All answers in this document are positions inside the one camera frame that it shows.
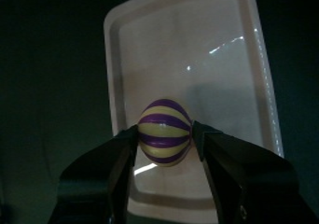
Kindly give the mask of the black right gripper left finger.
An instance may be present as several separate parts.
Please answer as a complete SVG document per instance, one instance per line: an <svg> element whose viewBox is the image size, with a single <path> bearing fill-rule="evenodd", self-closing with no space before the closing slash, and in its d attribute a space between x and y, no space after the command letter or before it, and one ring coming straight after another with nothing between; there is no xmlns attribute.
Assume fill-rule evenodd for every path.
<svg viewBox="0 0 319 224"><path fill-rule="evenodd" d="M64 169L46 224L125 224L137 126L118 132Z"/></svg>

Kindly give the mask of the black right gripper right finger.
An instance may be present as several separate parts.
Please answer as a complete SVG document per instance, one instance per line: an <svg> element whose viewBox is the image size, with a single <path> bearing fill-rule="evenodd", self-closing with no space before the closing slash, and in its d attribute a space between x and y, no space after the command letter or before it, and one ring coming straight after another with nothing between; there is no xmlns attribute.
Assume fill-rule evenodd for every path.
<svg viewBox="0 0 319 224"><path fill-rule="evenodd" d="M192 137L218 224L319 224L285 159L198 122Z"/></svg>

